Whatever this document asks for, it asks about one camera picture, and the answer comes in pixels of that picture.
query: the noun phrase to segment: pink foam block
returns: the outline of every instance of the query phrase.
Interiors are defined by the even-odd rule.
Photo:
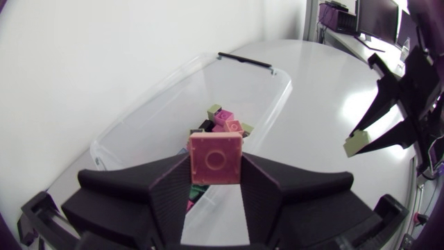
[[[225,121],[223,129],[225,129],[225,132],[238,132],[240,135],[244,134],[244,130],[238,120]]]
[[[214,120],[219,126],[223,126],[225,124],[225,121],[230,121],[233,119],[234,114],[226,110],[221,110],[219,113],[217,113],[216,116],[214,116]]]
[[[216,125],[212,129],[213,132],[225,132],[225,129],[222,126]]]
[[[242,135],[194,133],[189,142],[193,184],[240,184]]]
[[[188,200],[188,205],[187,205],[187,212],[193,207],[193,205],[194,205],[194,202],[193,201],[190,201],[190,200]]]

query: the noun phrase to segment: green cube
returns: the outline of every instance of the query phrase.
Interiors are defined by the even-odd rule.
[[[199,191],[191,190],[189,192],[189,199],[194,200],[199,195]]]
[[[220,106],[219,104],[214,104],[213,106],[211,106],[211,108],[209,108],[207,110],[208,113],[208,119],[212,122],[214,121],[214,116],[219,113],[222,110],[222,106]]]
[[[250,126],[248,124],[245,124],[243,122],[241,124],[241,127],[244,130],[244,135],[243,135],[244,138],[249,136],[251,134],[251,132],[253,131],[253,129],[255,129],[254,127],[252,127],[252,126]]]
[[[355,131],[353,137],[345,139],[344,150],[347,157],[354,156],[359,150],[370,143],[367,131]]]
[[[208,189],[208,185],[195,185],[195,184],[193,184],[193,185],[191,185],[191,190],[195,190],[195,191],[198,191],[198,192],[205,192],[205,191],[207,191],[207,189]]]
[[[204,133],[204,132],[205,132],[205,130],[203,128],[190,129],[189,135],[192,135],[194,133]]]

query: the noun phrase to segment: desk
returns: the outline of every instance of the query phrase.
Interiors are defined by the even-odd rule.
[[[394,146],[352,158],[346,157],[342,147],[377,93],[376,72],[342,51],[314,42],[260,42],[233,54],[271,63],[292,78],[293,91],[264,138],[258,156],[315,172],[351,172],[355,178],[352,191],[370,208],[384,194],[406,202],[413,147],[402,150]],[[368,132],[376,138],[401,119],[399,110],[394,108]],[[78,189],[76,172],[84,167],[94,168],[88,151],[49,188],[58,206]],[[182,243],[249,243],[240,187],[223,188],[227,195],[214,211],[217,216],[194,225],[192,232],[185,229]]]
[[[318,32],[321,33],[323,30],[323,25],[319,24],[318,28]],[[378,39],[373,39],[378,48],[384,50],[385,52],[374,51],[360,43],[351,35],[336,33],[330,28],[325,28],[325,43],[327,45],[349,53],[365,63],[367,63],[367,59],[369,57],[376,53],[394,74],[404,76],[404,68],[401,68],[398,65],[400,62],[401,50],[396,46]]]

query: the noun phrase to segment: black handle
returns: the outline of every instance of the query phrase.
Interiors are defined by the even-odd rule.
[[[58,209],[48,193],[40,192],[35,195],[22,206],[22,211],[33,228],[53,248],[74,250],[78,239],[52,220],[51,214],[57,213]]]
[[[265,62],[256,61],[256,60],[251,60],[251,59],[248,59],[248,58],[243,58],[241,56],[235,56],[235,55],[231,55],[231,54],[223,53],[223,52],[219,52],[218,55],[226,57],[226,58],[231,58],[231,59],[238,60],[241,63],[251,63],[251,64],[254,64],[254,65],[257,65],[257,66],[260,66],[260,67],[265,67],[267,69],[271,68],[271,64],[268,64],[268,63],[265,63]]]

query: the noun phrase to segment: transparent plastic bin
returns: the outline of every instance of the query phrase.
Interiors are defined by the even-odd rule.
[[[186,147],[189,129],[220,104],[234,118],[254,126],[243,151],[255,153],[290,92],[290,76],[217,54],[195,57],[154,85],[91,144],[99,170],[117,170],[176,155]],[[212,185],[187,213],[184,230],[207,221],[225,191]]]

